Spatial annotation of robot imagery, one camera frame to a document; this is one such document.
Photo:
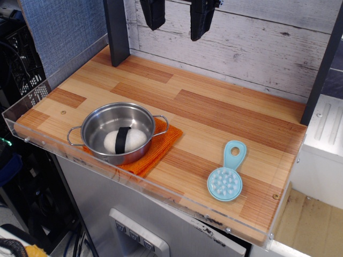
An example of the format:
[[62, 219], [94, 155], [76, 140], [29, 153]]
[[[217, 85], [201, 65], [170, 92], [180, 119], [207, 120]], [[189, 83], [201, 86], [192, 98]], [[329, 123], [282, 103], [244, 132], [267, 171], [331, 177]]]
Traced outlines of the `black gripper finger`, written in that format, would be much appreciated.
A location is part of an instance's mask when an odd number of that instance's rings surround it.
[[216, 1], [195, 0], [191, 1], [191, 40], [199, 40], [211, 27]]
[[154, 31], [165, 23], [165, 0], [140, 0], [140, 4], [151, 30]]

